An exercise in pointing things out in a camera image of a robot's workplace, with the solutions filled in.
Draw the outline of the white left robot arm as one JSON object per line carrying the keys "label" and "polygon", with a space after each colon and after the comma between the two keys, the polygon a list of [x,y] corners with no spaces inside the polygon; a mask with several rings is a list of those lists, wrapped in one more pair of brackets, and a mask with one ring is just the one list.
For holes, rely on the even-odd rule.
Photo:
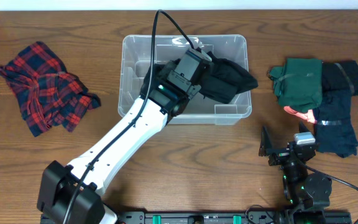
{"label": "white left robot arm", "polygon": [[37,209],[54,223],[116,223],[101,197],[141,145],[184,111],[212,64],[209,54],[192,48],[162,69],[152,63],[139,97],[115,127],[66,166],[57,161],[47,166]]}

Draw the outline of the dark green garment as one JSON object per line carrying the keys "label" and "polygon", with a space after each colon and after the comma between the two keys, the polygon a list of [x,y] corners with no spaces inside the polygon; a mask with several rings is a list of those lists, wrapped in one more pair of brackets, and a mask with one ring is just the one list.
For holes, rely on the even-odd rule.
{"label": "dark green garment", "polygon": [[268,77],[278,104],[301,113],[317,108],[323,99],[322,70],[323,61],[317,58],[288,58],[272,67]]}

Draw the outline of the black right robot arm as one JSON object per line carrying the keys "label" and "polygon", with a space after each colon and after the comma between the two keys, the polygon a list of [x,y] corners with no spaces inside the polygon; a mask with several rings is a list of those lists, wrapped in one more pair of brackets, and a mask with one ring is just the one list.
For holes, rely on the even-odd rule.
{"label": "black right robot arm", "polygon": [[285,198],[291,205],[273,215],[274,223],[327,223],[324,209],[330,205],[332,181],[323,174],[310,174],[306,162],[316,155],[318,143],[303,123],[286,147],[273,147],[264,126],[261,133],[260,157],[268,157],[270,166],[279,166]]}

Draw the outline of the red navy plaid shirt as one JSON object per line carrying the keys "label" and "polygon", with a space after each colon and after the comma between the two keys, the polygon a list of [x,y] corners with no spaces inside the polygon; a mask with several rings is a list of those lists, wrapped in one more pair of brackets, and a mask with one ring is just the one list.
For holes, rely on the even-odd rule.
{"label": "red navy plaid shirt", "polygon": [[0,65],[0,76],[12,90],[22,119],[35,137],[59,125],[72,132],[87,111],[101,106],[99,97],[68,72],[61,59],[41,41]]}

